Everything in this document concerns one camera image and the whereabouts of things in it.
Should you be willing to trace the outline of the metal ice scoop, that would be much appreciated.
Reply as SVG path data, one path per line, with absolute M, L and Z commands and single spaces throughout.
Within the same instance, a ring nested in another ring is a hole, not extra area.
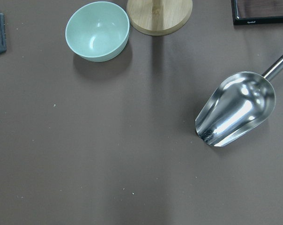
M 263 74 L 235 73 L 214 91 L 195 119 L 197 135 L 223 147 L 263 123 L 273 112 L 276 93 L 271 80 L 283 70 L 283 55 Z

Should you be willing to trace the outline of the wooden cup tree stand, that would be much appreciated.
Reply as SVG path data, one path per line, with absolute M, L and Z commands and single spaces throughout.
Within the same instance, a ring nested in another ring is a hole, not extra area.
M 139 32 L 163 36 L 179 30 L 190 18 L 192 0 L 129 0 L 126 11 Z

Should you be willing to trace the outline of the mint green bowl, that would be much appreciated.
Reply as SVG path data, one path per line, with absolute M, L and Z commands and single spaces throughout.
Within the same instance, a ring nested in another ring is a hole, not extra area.
M 78 9 L 68 20 L 65 39 L 78 56 L 104 62 L 118 56 L 129 39 L 130 22 L 119 5 L 97 1 Z

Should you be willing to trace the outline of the black glass holder tray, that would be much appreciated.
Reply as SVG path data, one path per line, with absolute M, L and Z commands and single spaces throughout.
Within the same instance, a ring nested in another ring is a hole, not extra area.
M 232 0 L 234 25 L 283 23 L 283 0 Z

